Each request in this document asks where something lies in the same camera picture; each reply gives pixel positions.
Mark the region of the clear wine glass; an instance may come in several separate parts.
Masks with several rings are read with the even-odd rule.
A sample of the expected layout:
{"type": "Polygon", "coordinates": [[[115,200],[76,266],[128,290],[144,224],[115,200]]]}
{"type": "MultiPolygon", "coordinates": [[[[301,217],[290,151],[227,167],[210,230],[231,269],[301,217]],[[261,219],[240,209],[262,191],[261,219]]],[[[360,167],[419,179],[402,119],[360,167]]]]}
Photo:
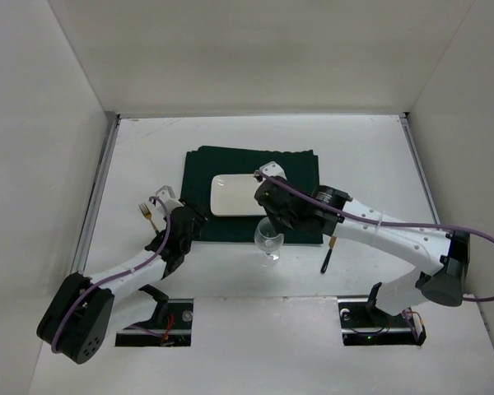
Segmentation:
{"type": "Polygon", "coordinates": [[[264,217],[257,224],[254,232],[254,244],[259,249],[259,261],[262,266],[273,267],[277,264],[284,239],[284,234],[276,231],[267,217],[264,217]]]}

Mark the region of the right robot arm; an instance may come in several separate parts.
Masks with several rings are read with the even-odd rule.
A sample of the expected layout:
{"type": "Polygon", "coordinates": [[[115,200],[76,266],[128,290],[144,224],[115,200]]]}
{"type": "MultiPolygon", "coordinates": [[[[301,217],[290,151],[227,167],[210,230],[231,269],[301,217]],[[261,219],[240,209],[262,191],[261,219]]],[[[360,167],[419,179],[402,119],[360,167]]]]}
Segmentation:
{"type": "Polygon", "coordinates": [[[275,230],[333,236],[368,245],[413,265],[413,270],[372,287],[371,309],[394,316],[427,300],[458,307],[464,300],[470,235],[400,222],[374,211],[347,193],[325,185],[307,196],[281,176],[259,173],[254,194],[275,230]]]}

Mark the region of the dark green cloth placemat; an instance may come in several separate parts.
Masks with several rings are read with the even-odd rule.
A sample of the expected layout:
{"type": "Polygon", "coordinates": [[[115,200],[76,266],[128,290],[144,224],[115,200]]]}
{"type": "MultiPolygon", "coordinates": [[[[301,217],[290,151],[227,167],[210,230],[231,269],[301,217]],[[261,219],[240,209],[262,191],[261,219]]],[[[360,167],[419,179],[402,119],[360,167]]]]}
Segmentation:
{"type": "Polygon", "coordinates": [[[219,174],[252,174],[261,165],[276,161],[293,188],[311,193],[319,185],[319,158],[309,151],[256,151],[219,146],[201,146],[185,157],[181,198],[205,211],[204,242],[251,243],[261,218],[218,217],[211,213],[211,182],[219,174]]]}

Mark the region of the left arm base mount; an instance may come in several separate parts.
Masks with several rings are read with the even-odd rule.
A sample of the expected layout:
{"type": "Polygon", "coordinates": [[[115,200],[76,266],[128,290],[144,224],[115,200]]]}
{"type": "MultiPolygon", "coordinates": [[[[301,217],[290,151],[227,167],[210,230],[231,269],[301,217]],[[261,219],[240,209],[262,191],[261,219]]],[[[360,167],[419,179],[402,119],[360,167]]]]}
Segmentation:
{"type": "Polygon", "coordinates": [[[189,347],[192,341],[193,299],[171,299],[151,285],[137,296],[152,308],[145,320],[131,323],[115,336],[116,347],[189,347]]]}

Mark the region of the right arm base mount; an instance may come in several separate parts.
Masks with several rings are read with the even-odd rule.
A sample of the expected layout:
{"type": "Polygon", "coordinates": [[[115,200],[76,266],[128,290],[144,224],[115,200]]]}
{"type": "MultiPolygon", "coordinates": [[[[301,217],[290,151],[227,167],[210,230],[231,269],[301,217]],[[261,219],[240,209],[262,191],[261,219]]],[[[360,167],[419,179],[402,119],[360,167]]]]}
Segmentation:
{"type": "Polygon", "coordinates": [[[381,283],[368,296],[338,298],[338,313],[344,346],[422,346],[426,327],[421,315],[405,309],[391,316],[376,308],[381,283]]]}

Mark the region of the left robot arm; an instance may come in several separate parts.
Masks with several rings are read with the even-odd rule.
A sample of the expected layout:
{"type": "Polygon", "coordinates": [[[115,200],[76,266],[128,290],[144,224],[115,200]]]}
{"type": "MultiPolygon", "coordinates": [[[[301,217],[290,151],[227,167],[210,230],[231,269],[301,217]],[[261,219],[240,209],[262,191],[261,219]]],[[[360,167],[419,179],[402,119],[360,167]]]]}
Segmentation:
{"type": "Polygon", "coordinates": [[[100,349],[110,330],[149,319],[160,321],[168,297],[154,283],[173,274],[207,222],[204,210],[185,200],[153,197],[165,229],[137,256],[110,270],[67,276],[36,329],[37,337],[78,365],[100,349]]]}

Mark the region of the white rectangular plate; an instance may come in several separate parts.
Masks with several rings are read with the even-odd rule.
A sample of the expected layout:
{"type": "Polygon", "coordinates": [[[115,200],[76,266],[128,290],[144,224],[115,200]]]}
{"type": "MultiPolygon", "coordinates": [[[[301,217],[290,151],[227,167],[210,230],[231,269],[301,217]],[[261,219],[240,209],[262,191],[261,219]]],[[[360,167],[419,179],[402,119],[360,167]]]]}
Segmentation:
{"type": "Polygon", "coordinates": [[[261,183],[252,174],[219,174],[212,178],[210,211],[214,216],[266,216],[254,195],[261,183]]]}

